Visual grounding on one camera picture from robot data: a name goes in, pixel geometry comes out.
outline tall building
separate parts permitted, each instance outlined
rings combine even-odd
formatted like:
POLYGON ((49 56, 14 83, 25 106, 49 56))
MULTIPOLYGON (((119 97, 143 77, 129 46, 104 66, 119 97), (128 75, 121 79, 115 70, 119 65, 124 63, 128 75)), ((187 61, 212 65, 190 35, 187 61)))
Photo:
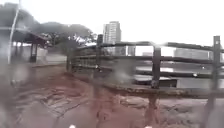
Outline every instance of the tall building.
POLYGON ((127 46, 127 50, 128 56, 135 56, 136 46, 127 46))
MULTIPOLYGON (((121 42, 121 29, 118 21, 111 21, 104 26, 103 43, 115 44, 121 42)), ((110 47, 109 53, 116 55, 125 55, 125 47, 110 47)))

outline wooden fence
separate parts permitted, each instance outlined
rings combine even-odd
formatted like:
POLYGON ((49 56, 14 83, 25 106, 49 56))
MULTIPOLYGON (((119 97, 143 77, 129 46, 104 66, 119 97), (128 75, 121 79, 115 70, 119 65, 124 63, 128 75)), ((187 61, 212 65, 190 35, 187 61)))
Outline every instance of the wooden fence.
POLYGON ((214 36, 213 46, 200 46, 194 44, 183 44, 183 43, 174 43, 168 42, 165 43, 166 47, 175 47, 175 48, 184 48, 184 49, 194 49, 194 50, 203 50, 213 52, 213 60, 202 60, 202 59, 190 59, 182 57, 170 57, 170 56, 161 56, 161 47, 154 45, 151 42, 120 42, 115 44, 104 44, 102 43, 103 35, 98 35, 97 44, 94 46, 85 46, 77 49, 73 49, 68 54, 67 59, 67 70, 73 71, 76 68, 89 69, 94 71, 94 76, 96 77, 102 71, 113 71, 111 67, 105 67, 101 65, 103 60, 115 60, 115 59, 126 59, 126 60, 136 60, 136 61, 152 61, 152 71, 142 71, 135 70, 136 74, 140 75, 151 75, 151 86, 106 86, 106 88, 117 92, 119 94, 129 94, 141 97, 149 97, 149 95, 156 95, 160 98, 206 98, 208 99, 206 114, 203 122, 206 122, 208 119, 209 112, 214 106, 215 98, 223 98, 224 90, 219 89, 219 79, 223 79, 224 75, 220 75, 219 71, 224 63, 220 62, 221 53, 224 53, 224 49, 221 49, 220 45, 220 36, 214 36), (102 55, 102 48, 107 47, 124 47, 124 46, 153 46, 153 56, 112 56, 112 55, 102 55), (95 50, 95 55, 82 55, 77 56, 77 53, 84 51, 86 49, 95 50), (92 60, 94 61, 93 65, 81 65, 77 64, 78 60, 92 60), (182 63, 192 63, 192 64, 206 64, 212 66, 211 74, 201 74, 201 73, 187 73, 187 72, 164 72, 160 71, 160 66, 162 61, 172 61, 172 62, 182 62, 182 63), (160 77, 183 77, 183 78, 200 78, 200 79, 211 79, 210 89, 202 88, 161 88, 160 87, 160 77))

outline sky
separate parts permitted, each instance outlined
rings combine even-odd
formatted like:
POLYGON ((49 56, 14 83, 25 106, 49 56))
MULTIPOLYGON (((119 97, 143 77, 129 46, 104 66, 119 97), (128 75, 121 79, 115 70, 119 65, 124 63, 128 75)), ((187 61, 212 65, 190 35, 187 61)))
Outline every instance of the sky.
MULTIPOLYGON (((0 0, 4 2, 18 0, 0 0)), ((104 24, 119 21, 122 41, 159 44, 212 45, 215 35, 224 40, 223 5, 223 0, 22 0, 22 7, 41 23, 82 24, 100 34, 104 24)), ((148 50, 139 47, 136 54, 148 50)))

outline pole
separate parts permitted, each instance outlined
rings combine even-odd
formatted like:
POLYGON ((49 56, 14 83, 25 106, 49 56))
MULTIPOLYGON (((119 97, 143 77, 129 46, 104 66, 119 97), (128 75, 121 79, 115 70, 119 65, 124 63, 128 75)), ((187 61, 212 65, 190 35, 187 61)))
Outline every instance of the pole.
POLYGON ((17 21, 17 17, 18 17, 18 14, 19 14, 21 1, 22 0, 19 0, 18 6, 17 6, 17 10, 16 10, 16 15, 14 17, 12 28, 11 28, 11 32, 10 32, 9 47, 8 47, 8 64, 11 64, 12 38, 13 38, 14 30, 15 30, 15 27, 16 27, 16 21, 17 21))
MULTIPOLYGON (((211 92, 217 91, 219 88, 219 69, 220 69, 220 36, 214 36, 214 43, 213 43, 213 71, 212 71, 212 79, 211 79, 211 92)), ((216 97, 214 93, 209 95, 207 100, 207 104, 205 105, 205 112, 200 124, 200 128, 206 128, 207 122, 209 121, 209 115, 211 114, 214 106, 215 106, 216 97)))

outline fence post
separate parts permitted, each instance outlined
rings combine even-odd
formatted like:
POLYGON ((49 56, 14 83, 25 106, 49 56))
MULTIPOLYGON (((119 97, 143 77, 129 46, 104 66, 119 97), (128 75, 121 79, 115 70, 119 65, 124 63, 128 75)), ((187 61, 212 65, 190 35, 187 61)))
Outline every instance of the fence post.
POLYGON ((159 78, 160 78, 160 61, 161 57, 161 47, 154 46, 153 50, 153 59, 152 59, 152 81, 151 87, 152 88, 159 88, 159 78))
MULTIPOLYGON (((100 72, 100 56, 101 56, 101 47, 100 47, 100 45, 102 44, 102 42, 103 42, 103 35, 102 34, 100 34, 100 35, 98 35, 98 37, 97 37, 97 44, 96 44, 96 64, 95 64, 95 70, 94 70, 94 73, 93 73, 93 77, 94 77, 94 79, 96 79, 97 78, 97 76, 98 76, 98 74, 99 74, 99 72, 100 72)), ((99 89, 98 89, 99 87, 98 87, 98 84, 94 84, 94 95, 95 96, 98 96, 99 94, 99 89)))
POLYGON ((67 51, 67 58, 66 58, 66 70, 69 71, 69 67, 70 67, 70 52, 69 52, 69 48, 67 51))
MULTIPOLYGON (((219 88, 219 68, 220 68, 220 36, 213 37, 213 64, 212 64, 212 78, 211 78, 211 86, 210 91, 214 92, 219 88)), ((207 122, 209 121, 209 115, 211 114, 212 109, 215 106, 216 97, 214 93, 211 93, 207 104, 205 105, 205 112, 202 119, 202 123, 200 128, 206 128, 207 122)))
MULTIPOLYGON (((151 80, 151 88, 158 89, 159 88, 159 79, 160 79, 160 56, 161 56, 161 47, 154 46, 153 50, 153 59, 152 59, 152 80, 151 80)), ((151 94, 149 95, 149 104, 148 108, 145 112, 145 125, 153 126, 155 123, 158 123, 158 117, 156 114, 156 100, 157 95, 151 94)))

